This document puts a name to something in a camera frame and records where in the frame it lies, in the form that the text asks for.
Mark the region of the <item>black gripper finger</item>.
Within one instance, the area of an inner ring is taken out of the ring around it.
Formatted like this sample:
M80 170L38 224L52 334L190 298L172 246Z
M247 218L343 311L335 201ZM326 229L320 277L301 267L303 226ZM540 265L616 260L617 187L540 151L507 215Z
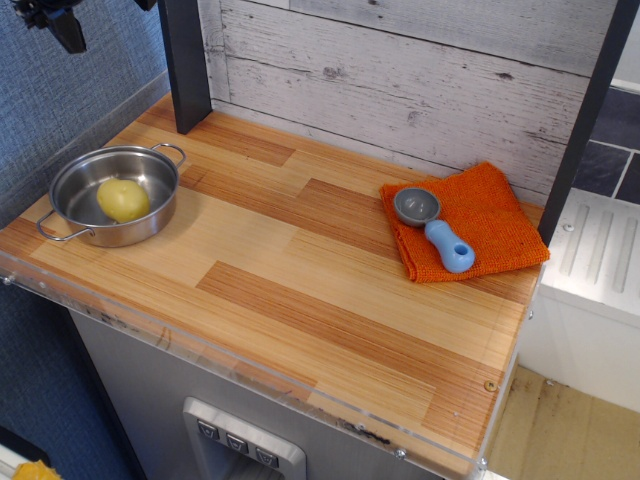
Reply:
M87 50L81 25L72 7L46 9L48 29L70 54L80 54Z

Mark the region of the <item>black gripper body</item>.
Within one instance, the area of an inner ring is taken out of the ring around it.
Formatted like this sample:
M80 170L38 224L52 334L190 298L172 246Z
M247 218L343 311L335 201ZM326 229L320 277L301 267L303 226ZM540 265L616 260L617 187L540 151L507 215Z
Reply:
M11 1L17 16L28 28L62 28L75 19L73 8L79 4L74 0L17 0Z

